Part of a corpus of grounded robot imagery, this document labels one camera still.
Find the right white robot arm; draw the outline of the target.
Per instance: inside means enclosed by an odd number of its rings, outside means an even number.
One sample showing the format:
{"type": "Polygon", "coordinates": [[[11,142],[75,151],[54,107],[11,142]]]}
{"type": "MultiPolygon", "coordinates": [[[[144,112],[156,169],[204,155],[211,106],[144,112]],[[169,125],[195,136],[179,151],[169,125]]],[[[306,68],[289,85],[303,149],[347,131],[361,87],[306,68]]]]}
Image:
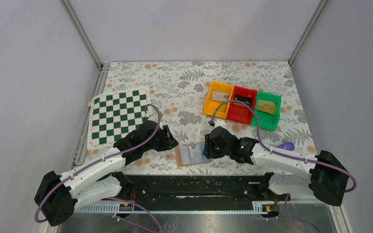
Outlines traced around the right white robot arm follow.
{"type": "Polygon", "coordinates": [[[264,144],[260,139],[237,138],[218,126],[205,137],[203,154],[208,159],[224,156],[241,163],[269,166],[285,172],[273,173],[268,189],[277,195],[313,195],[332,206],[341,206],[347,192],[349,172],[329,151],[318,155],[295,153],[264,144]]]}

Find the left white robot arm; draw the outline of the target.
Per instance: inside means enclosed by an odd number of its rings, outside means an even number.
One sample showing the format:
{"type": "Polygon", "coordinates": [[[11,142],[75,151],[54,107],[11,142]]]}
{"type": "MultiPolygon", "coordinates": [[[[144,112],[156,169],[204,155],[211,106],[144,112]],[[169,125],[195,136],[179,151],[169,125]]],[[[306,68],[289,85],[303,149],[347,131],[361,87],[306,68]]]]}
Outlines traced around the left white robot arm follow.
{"type": "Polygon", "coordinates": [[[168,151],[178,145],[168,125],[147,120],[100,158],[61,174],[45,174],[34,197],[38,206],[36,222],[43,222],[39,219],[43,214],[50,226],[58,226],[81,207],[106,198],[127,197],[132,182],[121,170],[147,151],[168,151]]]}

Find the tan leather card holder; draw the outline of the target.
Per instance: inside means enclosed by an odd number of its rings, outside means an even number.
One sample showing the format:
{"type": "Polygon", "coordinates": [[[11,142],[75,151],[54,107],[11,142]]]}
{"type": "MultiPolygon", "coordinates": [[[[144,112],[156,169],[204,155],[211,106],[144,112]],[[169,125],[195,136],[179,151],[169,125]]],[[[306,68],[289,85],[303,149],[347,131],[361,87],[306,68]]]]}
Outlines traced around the tan leather card holder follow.
{"type": "Polygon", "coordinates": [[[169,160],[176,162],[178,167],[194,166],[212,162],[203,154],[205,143],[195,143],[190,145],[180,145],[174,149],[174,153],[167,155],[169,160]]]}

